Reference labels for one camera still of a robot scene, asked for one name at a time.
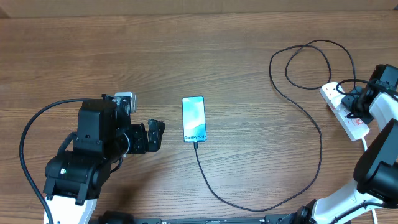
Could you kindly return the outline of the white power strip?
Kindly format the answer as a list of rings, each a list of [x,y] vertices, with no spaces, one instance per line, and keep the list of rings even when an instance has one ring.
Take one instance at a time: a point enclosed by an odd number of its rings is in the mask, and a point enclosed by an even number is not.
[[[320,94],[335,114],[344,131],[352,141],[364,138],[369,133],[369,127],[360,118],[348,118],[351,113],[343,103],[345,95],[337,91],[337,82],[324,84],[320,88]]]

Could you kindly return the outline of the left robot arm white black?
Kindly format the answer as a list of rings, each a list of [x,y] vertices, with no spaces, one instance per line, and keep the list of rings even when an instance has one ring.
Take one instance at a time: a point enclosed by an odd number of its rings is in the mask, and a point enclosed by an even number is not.
[[[26,124],[19,143],[23,173],[44,208],[44,223],[90,223],[102,186],[128,154],[156,152],[161,147],[165,123],[150,119],[131,124],[136,110],[132,92],[103,94],[100,99],[80,98],[77,130],[60,145],[45,166],[45,185],[39,190],[24,159],[24,142],[32,123],[46,110],[65,104],[54,102],[38,111]]]

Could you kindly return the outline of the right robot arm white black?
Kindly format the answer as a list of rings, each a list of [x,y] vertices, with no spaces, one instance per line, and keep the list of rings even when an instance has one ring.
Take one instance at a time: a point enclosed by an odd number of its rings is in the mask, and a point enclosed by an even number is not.
[[[397,208],[397,68],[377,65],[366,86],[345,93],[337,82],[320,93],[353,141],[375,120],[380,133],[365,147],[353,179],[326,198],[313,200],[279,223],[350,223],[368,211]]]

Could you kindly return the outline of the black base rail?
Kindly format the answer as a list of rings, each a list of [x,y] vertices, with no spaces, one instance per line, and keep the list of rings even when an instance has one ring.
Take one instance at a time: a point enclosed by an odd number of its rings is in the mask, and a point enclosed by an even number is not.
[[[294,223],[292,214],[265,215],[257,218],[185,218],[162,220],[160,218],[135,218],[135,224],[288,224]]]

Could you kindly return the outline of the Samsung Galaxy smartphone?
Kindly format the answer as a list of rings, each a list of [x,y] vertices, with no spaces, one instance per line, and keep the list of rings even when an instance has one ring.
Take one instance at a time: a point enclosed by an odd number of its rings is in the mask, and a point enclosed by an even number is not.
[[[205,99],[203,96],[182,98],[183,140],[204,142],[206,135]]]

